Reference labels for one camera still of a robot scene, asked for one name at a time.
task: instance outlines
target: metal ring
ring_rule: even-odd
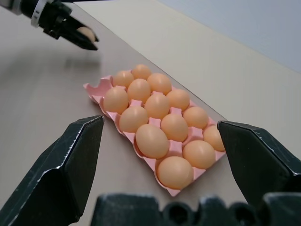
[[[31,25],[34,27],[39,26],[39,20],[41,17],[41,14],[43,12],[44,7],[46,6],[47,3],[52,3],[53,0],[39,0],[36,7],[34,8],[33,14],[32,14],[32,20],[31,20]]]

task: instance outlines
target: egg carton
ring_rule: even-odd
[[[152,158],[145,157],[142,154],[142,152],[139,150],[139,148],[136,144],[135,133],[122,132],[119,129],[120,114],[114,113],[114,112],[106,112],[103,108],[104,96],[105,96],[106,92],[113,87],[112,79],[113,79],[112,76],[107,76],[107,77],[101,78],[99,84],[96,87],[92,87],[89,83],[84,84],[83,87],[87,91],[90,99],[99,105],[103,114],[114,121],[117,131],[120,134],[122,134],[123,136],[127,137],[128,140],[132,143],[134,151],[136,152],[137,156],[139,158],[143,159],[148,164],[148,166],[154,172],[155,178],[156,178],[157,182],[160,184],[160,186],[162,186],[164,189],[166,189],[171,194],[171,196],[176,196],[181,190],[171,189],[171,188],[166,187],[163,184],[161,184],[161,182],[159,181],[157,174],[156,174],[158,165],[160,164],[161,161],[163,161],[167,157],[170,157],[170,156],[182,157],[182,149],[185,147],[186,144],[188,144],[190,141],[193,141],[193,140],[203,140],[203,138],[204,138],[203,130],[195,128],[195,127],[189,127],[189,133],[188,133],[187,138],[184,140],[184,142],[169,140],[169,151],[163,158],[152,159]],[[139,101],[139,100],[130,100],[128,107],[137,106],[137,105],[144,107],[143,102]],[[193,103],[192,101],[190,101],[190,105],[188,108],[194,107],[194,106],[197,106],[197,105],[195,103]],[[179,108],[171,107],[169,113],[179,114],[182,116],[182,110]],[[151,124],[158,128],[161,128],[161,119],[149,118],[148,124]],[[206,126],[206,128],[208,128],[209,126],[212,126],[212,125],[216,125],[216,124],[217,123],[211,117],[209,117],[208,125]],[[215,162],[217,162],[224,155],[225,155],[225,152],[215,151]],[[193,181],[195,181],[203,173],[206,172],[205,169],[198,169],[196,167],[192,167],[192,168],[193,168]]]

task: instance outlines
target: robotic hand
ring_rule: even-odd
[[[32,26],[40,26],[55,39],[63,37],[83,49],[97,50],[93,42],[77,30],[87,26],[70,16],[72,9],[59,0],[0,0],[0,6],[16,15],[29,17]]]
[[[248,204],[217,197],[197,211],[173,202],[161,212],[150,196],[97,200],[91,226],[300,226],[301,161],[266,130],[220,121],[233,177]],[[82,216],[93,183],[103,117],[72,123],[26,174],[0,211],[0,226],[67,226]]]

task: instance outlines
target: table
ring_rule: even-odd
[[[301,73],[298,0],[158,1]]]
[[[0,8],[0,208],[23,179],[38,156],[68,124],[101,114],[83,83],[96,85],[101,77],[136,64],[164,73],[119,37],[75,5],[72,15],[93,27],[100,38],[98,51],[86,51],[61,39],[54,40],[30,20]],[[172,79],[177,88],[185,89]],[[214,120],[217,112],[190,93]],[[104,193],[154,195],[163,208],[170,201],[183,201],[196,208],[199,197],[217,194],[226,203],[244,198],[230,171],[227,157],[195,183],[172,198],[156,182],[153,172],[134,153],[131,144],[106,120],[98,164],[84,216],[75,225],[90,223],[98,195]]]
[[[225,118],[265,128],[301,159],[301,73],[157,0],[77,5]]]

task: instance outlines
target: brown egg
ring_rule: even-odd
[[[181,190],[193,181],[193,168],[186,159],[171,156],[159,164],[157,176],[164,186]]]
[[[215,125],[205,129],[203,136],[204,136],[204,141],[209,143],[216,151],[219,152],[225,151],[225,147],[224,144],[222,143],[221,135]]]
[[[136,132],[136,143],[139,150],[148,158],[160,159],[169,149],[165,133],[153,125],[142,125]]]
[[[199,129],[205,128],[209,121],[207,113],[200,107],[188,108],[184,112],[183,118],[186,120],[189,127],[193,126]]]
[[[132,74],[135,79],[145,79],[151,75],[151,70],[148,68],[148,66],[145,65],[137,65],[133,70]]]
[[[189,94],[185,90],[175,89],[167,94],[171,107],[181,108],[184,111],[189,106]]]
[[[120,71],[113,77],[113,86],[128,86],[134,81],[134,77],[130,71]]]
[[[91,42],[96,41],[95,35],[94,35],[93,31],[90,28],[80,27],[80,28],[77,29],[77,31],[82,33],[83,35],[87,36],[91,40]]]
[[[184,147],[183,158],[194,167],[207,169],[215,163],[215,151],[207,142],[195,140]]]
[[[162,93],[155,93],[147,99],[145,110],[151,118],[163,119],[169,112],[169,101]]]
[[[151,74],[147,79],[147,82],[150,84],[152,91],[160,92],[164,95],[167,95],[171,91],[171,81],[167,76],[163,74]]]
[[[150,85],[144,79],[135,79],[127,89],[127,95],[130,100],[141,100],[143,103],[151,95]]]
[[[188,136],[188,125],[178,114],[168,114],[161,121],[161,129],[169,140],[183,142]]]
[[[135,133],[147,121],[147,112],[143,107],[131,106],[120,116],[119,128],[122,132]]]
[[[106,112],[122,114],[127,106],[127,92],[122,87],[113,87],[104,95],[103,108]]]

